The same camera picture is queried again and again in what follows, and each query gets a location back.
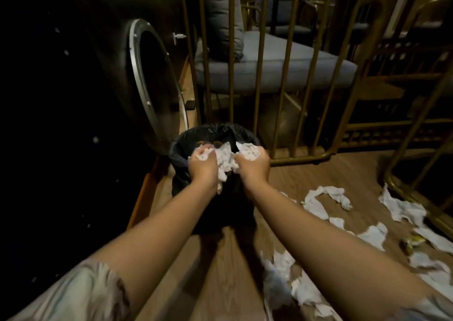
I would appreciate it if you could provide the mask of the person's right hand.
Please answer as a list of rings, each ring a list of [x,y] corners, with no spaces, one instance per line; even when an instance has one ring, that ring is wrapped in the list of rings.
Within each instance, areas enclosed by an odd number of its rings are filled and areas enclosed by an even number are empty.
[[[237,172],[249,192],[269,186],[270,162],[253,162],[242,154],[235,154],[234,160],[238,164]]]

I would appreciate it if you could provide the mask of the person's left hand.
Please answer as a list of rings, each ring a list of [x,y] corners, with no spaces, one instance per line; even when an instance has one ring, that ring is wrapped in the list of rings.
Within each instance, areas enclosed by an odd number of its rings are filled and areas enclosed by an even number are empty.
[[[189,158],[189,174],[193,183],[200,184],[214,194],[218,189],[218,162],[216,152],[209,158]]]

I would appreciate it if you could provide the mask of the white tissue wad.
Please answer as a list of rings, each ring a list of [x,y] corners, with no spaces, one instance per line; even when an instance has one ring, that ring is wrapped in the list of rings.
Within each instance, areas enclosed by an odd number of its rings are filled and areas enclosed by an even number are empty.
[[[218,162],[218,189],[217,194],[221,194],[223,183],[227,182],[228,176],[237,173],[238,164],[234,160],[235,154],[242,154],[249,160],[256,158],[256,146],[252,143],[236,142],[238,152],[233,152],[230,142],[226,142],[216,147],[215,152]]]

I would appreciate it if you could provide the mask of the person's left forearm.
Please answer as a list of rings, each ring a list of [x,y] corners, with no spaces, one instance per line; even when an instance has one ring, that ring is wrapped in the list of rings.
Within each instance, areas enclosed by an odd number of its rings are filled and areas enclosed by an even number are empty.
[[[193,180],[157,213],[97,250],[90,259],[105,263],[120,278],[128,302],[124,321],[133,320],[154,293],[216,195],[217,179]]]

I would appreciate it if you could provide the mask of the black bin with bag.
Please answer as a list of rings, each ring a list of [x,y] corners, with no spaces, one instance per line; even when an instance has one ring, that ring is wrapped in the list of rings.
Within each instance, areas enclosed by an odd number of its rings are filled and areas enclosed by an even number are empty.
[[[260,146],[258,138],[250,130],[233,123],[203,124],[179,135],[171,143],[168,151],[169,160],[175,170],[172,179],[172,196],[175,197],[191,182],[188,160],[197,147],[211,143],[219,149],[221,145],[229,143],[232,153],[235,154],[239,152],[237,142]],[[194,228],[194,234],[218,232],[223,227],[253,216],[253,203],[247,197],[239,175],[229,171],[226,173],[226,178],[226,182],[222,183],[222,191],[203,211]]]

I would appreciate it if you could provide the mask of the gold metal railing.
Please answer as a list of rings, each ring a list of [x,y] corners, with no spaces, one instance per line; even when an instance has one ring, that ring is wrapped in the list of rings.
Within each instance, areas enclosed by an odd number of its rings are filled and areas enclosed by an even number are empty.
[[[293,38],[298,12],[306,1],[308,0],[261,0],[259,6],[241,3],[244,33],[260,33],[255,93],[242,95],[234,90],[235,0],[229,0],[229,59],[221,61],[228,64],[229,94],[211,92],[209,58],[213,57],[207,47],[205,1],[182,0],[198,120],[201,123],[226,119],[229,123],[240,122],[255,136],[261,137],[273,165],[320,163],[336,154],[357,100],[357,87],[362,80],[365,64],[369,63],[371,53],[376,49],[386,12],[386,0],[350,0],[354,2],[353,9],[342,37],[341,49],[334,55],[327,52],[329,40],[334,33],[331,28],[333,18],[331,12],[324,9],[321,22],[314,22],[314,44],[305,45],[314,49],[306,85],[301,90],[290,92],[286,91],[285,86],[291,47],[292,43],[296,43]],[[325,1],[330,4],[338,0]],[[266,34],[283,38],[287,42],[282,80],[277,93],[260,93]],[[204,88],[197,83],[194,62],[200,40]],[[319,51],[337,56],[338,59],[330,86],[312,90]],[[349,88],[337,88],[336,79],[344,60],[356,64],[357,70]]]
[[[428,177],[429,172],[435,168],[435,165],[439,163],[442,156],[453,156],[453,118],[447,118],[448,121],[452,121],[452,126],[448,134],[442,137],[440,146],[430,154],[426,164],[417,172],[414,178],[411,178],[409,184],[399,180],[393,174],[393,170],[399,162],[404,161],[404,155],[411,141],[415,139],[422,125],[426,125],[428,123],[426,118],[435,103],[439,100],[451,77],[453,77],[453,59],[449,63],[448,70],[444,77],[441,78],[433,92],[427,98],[426,104],[423,106],[418,116],[414,119],[401,145],[393,153],[391,160],[384,171],[383,179],[387,186],[393,192],[398,194],[399,197],[408,202],[422,204],[422,206],[426,209],[425,218],[427,218],[429,223],[453,241],[453,166],[449,169],[438,165],[440,172],[437,175],[432,176],[433,179],[428,181],[431,185],[433,185],[434,182],[446,184],[443,191],[448,195],[442,204],[435,204],[432,200],[417,190],[420,183]]]

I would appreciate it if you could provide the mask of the gray sofa seat cushion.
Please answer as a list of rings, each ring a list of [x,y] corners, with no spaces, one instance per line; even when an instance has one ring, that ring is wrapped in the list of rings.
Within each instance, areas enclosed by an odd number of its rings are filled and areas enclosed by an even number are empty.
[[[235,93],[251,95],[256,89],[260,33],[244,33],[244,48],[241,61],[234,64]],[[280,90],[282,69],[285,60],[286,40],[269,34],[265,35],[260,93],[277,93]],[[299,43],[292,43],[288,66],[286,91],[296,92],[305,87],[314,49]],[[331,76],[338,57],[319,51],[311,84],[312,90],[326,89],[330,86]],[[205,87],[201,40],[197,44],[194,58],[197,83]],[[337,88],[349,88],[356,74],[357,65],[344,60],[336,79]],[[229,94],[228,64],[209,58],[211,92]]]

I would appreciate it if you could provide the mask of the gray sofa back cushion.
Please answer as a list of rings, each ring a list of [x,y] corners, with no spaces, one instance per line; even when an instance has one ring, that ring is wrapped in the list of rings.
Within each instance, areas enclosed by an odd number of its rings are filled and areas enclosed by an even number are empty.
[[[204,0],[207,47],[209,54],[220,61],[229,59],[229,0]],[[234,61],[243,57],[244,24],[240,0],[234,2]]]

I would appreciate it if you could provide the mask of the yellow crumpled wrapper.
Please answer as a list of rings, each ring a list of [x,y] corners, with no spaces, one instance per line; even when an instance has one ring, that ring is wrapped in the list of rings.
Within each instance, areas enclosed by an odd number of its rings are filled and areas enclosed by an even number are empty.
[[[409,238],[402,239],[400,241],[400,247],[402,251],[405,253],[407,256],[411,256],[412,253],[416,248],[418,248],[421,244],[425,243],[427,240],[425,237],[415,234],[411,235]]]

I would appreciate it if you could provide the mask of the patterned left sleeve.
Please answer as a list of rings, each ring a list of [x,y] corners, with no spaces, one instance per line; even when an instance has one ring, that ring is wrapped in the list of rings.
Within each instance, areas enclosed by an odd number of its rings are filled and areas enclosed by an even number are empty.
[[[7,321],[129,321],[131,315],[118,273],[86,259]]]

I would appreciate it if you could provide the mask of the patterned sleeve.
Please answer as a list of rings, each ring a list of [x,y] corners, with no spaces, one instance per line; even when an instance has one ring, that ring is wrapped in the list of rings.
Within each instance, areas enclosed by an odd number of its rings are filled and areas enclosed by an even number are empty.
[[[453,321],[453,302],[430,295],[411,307],[402,307],[384,321]]]
[[[7,321],[129,321],[131,315],[118,273],[86,259]]]

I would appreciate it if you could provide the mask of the patterned right sleeve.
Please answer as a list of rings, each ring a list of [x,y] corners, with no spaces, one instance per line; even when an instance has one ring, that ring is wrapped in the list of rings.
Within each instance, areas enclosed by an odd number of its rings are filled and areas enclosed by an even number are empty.
[[[402,307],[384,321],[453,321],[453,302],[430,295],[411,307]]]

